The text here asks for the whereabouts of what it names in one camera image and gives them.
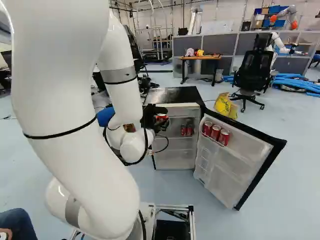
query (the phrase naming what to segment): desk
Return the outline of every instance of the desk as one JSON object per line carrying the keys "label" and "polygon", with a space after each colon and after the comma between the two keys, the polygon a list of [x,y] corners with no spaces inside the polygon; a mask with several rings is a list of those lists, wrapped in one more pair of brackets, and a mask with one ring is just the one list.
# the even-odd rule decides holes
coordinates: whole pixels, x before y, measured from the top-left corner
{"label": "desk", "polygon": [[182,81],[180,84],[184,84],[188,77],[185,77],[185,62],[186,60],[215,60],[213,61],[213,78],[212,78],[212,83],[211,86],[214,86],[216,83],[216,72],[217,72],[217,67],[218,67],[218,60],[221,59],[220,54],[216,55],[204,55],[204,56],[181,56],[179,57],[180,60],[182,60]]}

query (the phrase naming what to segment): open fridge door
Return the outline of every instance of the open fridge door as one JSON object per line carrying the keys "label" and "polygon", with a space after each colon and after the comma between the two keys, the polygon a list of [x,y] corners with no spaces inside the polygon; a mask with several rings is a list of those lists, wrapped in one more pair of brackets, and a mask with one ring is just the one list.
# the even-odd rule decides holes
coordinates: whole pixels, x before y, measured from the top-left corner
{"label": "open fridge door", "polygon": [[[206,121],[228,131],[226,146],[202,133]],[[193,176],[227,208],[240,210],[286,143],[205,108]]]}

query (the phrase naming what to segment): gray floor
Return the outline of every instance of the gray floor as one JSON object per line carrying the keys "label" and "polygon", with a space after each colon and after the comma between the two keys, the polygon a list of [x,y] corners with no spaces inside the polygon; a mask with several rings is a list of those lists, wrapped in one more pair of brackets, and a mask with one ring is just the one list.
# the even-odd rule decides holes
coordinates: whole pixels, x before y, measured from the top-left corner
{"label": "gray floor", "polygon": [[[172,73],[150,73],[150,77],[163,88],[180,86],[181,79],[173,78]],[[320,67],[309,70],[307,77],[320,79]],[[204,101],[237,90],[229,83],[211,87],[192,79],[184,86],[197,86]],[[269,89],[257,100],[266,104],[265,109],[248,103],[238,121],[288,143],[240,212],[225,209],[193,178],[192,171],[154,171],[149,158],[129,167],[141,200],[194,204],[198,240],[318,240],[320,98]],[[214,102],[206,104],[212,108]],[[10,96],[0,98],[0,118],[9,114],[13,114]],[[25,208],[40,240],[68,238],[72,228],[51,216],[44,205],[45,188],[52,176],[23,137],[19,124],[15,119],[0,120],[0,133],[0,212]]]}

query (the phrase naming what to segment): white robot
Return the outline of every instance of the white robot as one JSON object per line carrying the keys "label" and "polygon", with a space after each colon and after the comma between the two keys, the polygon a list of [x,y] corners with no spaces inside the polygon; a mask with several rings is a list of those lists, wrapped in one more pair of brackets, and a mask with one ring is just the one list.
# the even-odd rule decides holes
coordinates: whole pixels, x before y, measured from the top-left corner
{"label": "white robot", "polygon": [[[271,39],[273,40],[274,44],[278,46],[279,48],[279,52],[282,54],[299,54],[299,55],[306,55],[308,54],[307,52],[304,51],[296,51],[296,45],[292,46],[292,48],[286,48],[286,46],[284,45],[284,43],[282,42],[281,38],[279,37],[279,35],[276,32],[272,32],[272,37]],[[271,51],[274,52],[274,48],[273,46],[270,44],[269,46],[267,46],[265,48],[266,51]],[[270,68],[273,69],[273,65],[276,61],[278,57],[278,54],[276,52],[273,53],[273,57],[272,57],[272,62],[271,62],[271,66]]]}
{"label": "white robot", "polygon": [[96,120],[90,90],[96,63],[115,110],[109,144],[133,163],[145,155],[155,132],[123,127],[135,124],[138,129],[143,108],[130,43],[108,2],[1,4],[11,27],[13,109],[54,176],[46,191],[47,208],[94,239],[125,240],[142,219],[139,189]]}

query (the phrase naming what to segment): black fridge top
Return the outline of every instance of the black fridge top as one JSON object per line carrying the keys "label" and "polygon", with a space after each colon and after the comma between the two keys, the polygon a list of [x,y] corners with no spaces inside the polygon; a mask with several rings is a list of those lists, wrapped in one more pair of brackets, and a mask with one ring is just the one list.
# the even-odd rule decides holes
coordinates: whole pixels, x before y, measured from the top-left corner
{"label": "black fridge top", "polygon": [[152,88],[149,90],[143,104],[181,103],[197,103],[200,106],[204,105],[196,86]]}

